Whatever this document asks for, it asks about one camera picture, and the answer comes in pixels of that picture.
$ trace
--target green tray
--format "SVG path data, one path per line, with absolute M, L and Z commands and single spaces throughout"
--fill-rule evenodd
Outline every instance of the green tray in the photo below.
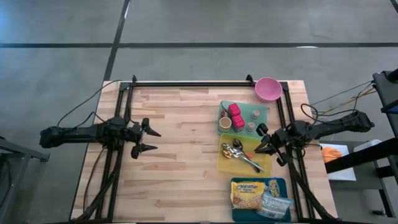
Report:
M 221 104 L 223 104 L 223 106 L 228 110 L 228 107 L 231 104 L 233 104 L 233 103 L 238 104 L 239 109 L 241 110 L 241 116 L 242 116 L 242 118 L 243 118 L 243 120 L 244 120 L 246 125 L 248 124 L 248 122 L 253 122 L 255 124 L 254 130 L 253 131 L 248 131 L 246 129 L 246 127 L 244 127 L 242 131 L 235 132 L 234 129 L 231 127 L 229 129 L 229 131 L 221 131 L 220 127 L 218 126 L 218 122 L 217 122 L 217 132 L 218 132 L 218 134 L 230 133 L 230 134 L 237 134 L 239 136 L 246 136 L 246 137 L 250 137 L 250 138 L 261 139 L 262 137 L 257 134 L 256 128 L 261 123 L 267 124 L 268 107 L 266 107 L 264 105 L 254 105 L 254 104 L 251 104 L 251 103 L 238 103 L 238 102 L 232 102 L 232 101 L 223 100 L 223 101 L 221 101 L 220 106 L 219 106 L 217 121 L 220 120 L 221 111 L 223 109 Z M 260 111 L 260 115 L 257 117 L 257 119 L 252 119 L 251 118 L 253 110 L 259 110 Z

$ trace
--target snack bag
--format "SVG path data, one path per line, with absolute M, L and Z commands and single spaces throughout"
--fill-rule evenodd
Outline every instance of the snack bag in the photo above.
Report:
M 264 192 L 262 195 L 262 207 L 256 213 L 263 217 L 282 220 L 292 203 L 293 200 L 291 199 L 273 197 L 271 194 Z
M 261 208 L 261 195 L 265 187 L 263 182 L 231 182 L 233 208 Z
M 279 185 L 278 182 L 276 180 L 270 180 L 269 181 L 269 193 L 273 196 L 273 197 L 280 197 L 280 190 L 279 190 Z

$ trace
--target metal spoon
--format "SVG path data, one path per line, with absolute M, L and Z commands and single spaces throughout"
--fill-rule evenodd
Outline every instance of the metal spoon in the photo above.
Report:
M 243 153 L 243 156 L 246 159 L 250 160 L 248 155 L 246 155 L 246 153 L 244 153 L 244 151 L 243 151 L 243 144 L 242 144 L 241 141 L 239 141 L 238 139 L 233 139 L 232 140 L 232 145 L 234 146 L 234 148 L 236 148 L 237 150 L 241 151 Z M 254 171 L 256 171 L 256 173 L 260 173 L 260 169 L 258 169 L 256 166 L 253 166 L 253 169 L 254 169 Z
M 252 165 L 253 168 L 256 168 L 256 169 L 259 169 L 259 170 L 262 170 L 262 171 L 265 172 L 265 170 L 264 170 L 261 166 L 255 164 L 255 163 L 252 162 L 250 159 L 246 158 L 246 157 L 244 156 L 243 152 L 241 152 L 241 151 L 239 151 L 239 150 L 237 150 L 237 149 L 231 147 L 229 144 L 225 144 L 225 143 L 222 144 L 222 147 L 223 147 L 224 149 L 226 149 L 226 150 L 231 151 L 231 152 L 232 152 L 232 155 L 233 155 L 235 158 L 241 159 L 241 160 L 243 160 L 244 162 L 247 162 L 247 163 L 249 163 L 250 165 Z

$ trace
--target orange object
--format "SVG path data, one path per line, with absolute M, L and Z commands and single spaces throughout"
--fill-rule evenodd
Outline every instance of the orange object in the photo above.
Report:
M 249 159 L 252 159 L 254 157 L 253 153 L 251 152 L 247 152 L 245 154 L 248 156 Z
M 330 161 L 334 161 L 335 159 L 340 158 L 341 156 L 343 156 L 341 154 L 341 152 L 337 149 L 334 149 L 332 147 L 324 147 L 322 149 L 322 157 L 323 157 L 323 161 L 325 163 L 330 162 Z

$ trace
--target small cup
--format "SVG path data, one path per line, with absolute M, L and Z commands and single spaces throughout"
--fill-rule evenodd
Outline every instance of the small cup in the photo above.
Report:
M 246 126 L 246 129 L 248 131 L 253 131 L 255 127 L 255 124 L 253 122 L 249 122 L 248 125 Z
M 232 121 L 230 118 L 224 117 L 218 121 L 218 125 L 219 125 L 221 131 L 227 132 L 231 128 Z
M 251 118 L 257 119 L 258 116 L 260 116 L 260 111 L 259 110 L 254 110 L 252 115 L 251 115 Z

